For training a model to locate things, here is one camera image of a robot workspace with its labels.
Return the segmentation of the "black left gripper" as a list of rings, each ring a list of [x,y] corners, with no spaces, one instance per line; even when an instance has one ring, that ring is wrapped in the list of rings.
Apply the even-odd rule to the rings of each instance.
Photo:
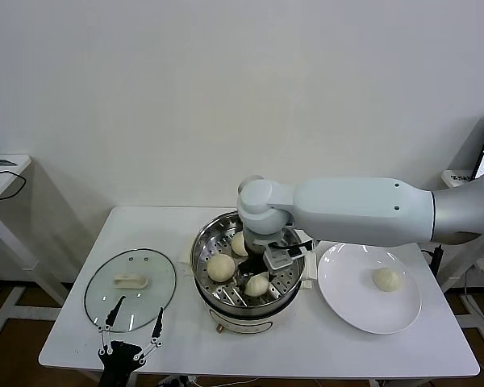
[[[115,325],[119,310],[126,296],[122,295],[115,306],[107,314],[105,322],[98,327],[101,337],[101,347],[98,357],[102,362],[103,371],[98,387],[125,387],[130,375],[140,368],[140,362],[146,362],[151,354],[161,345],[164,308],[159,309],[149,342],[140,347],[123,341],[111,341],[111,328]]]

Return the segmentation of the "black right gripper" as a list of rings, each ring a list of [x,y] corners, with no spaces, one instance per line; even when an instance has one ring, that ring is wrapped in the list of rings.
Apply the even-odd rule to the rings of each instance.
[[[262,254],[255,252],[249,252],[248,257],[238,264],[236,274],[236,286],[244,288],[247,284],[247,277],[252,277],[260,273],[265,273],[268,268],[264,262]],[[272,282],[276,276],[273,274],[268,275],[268,281]]]

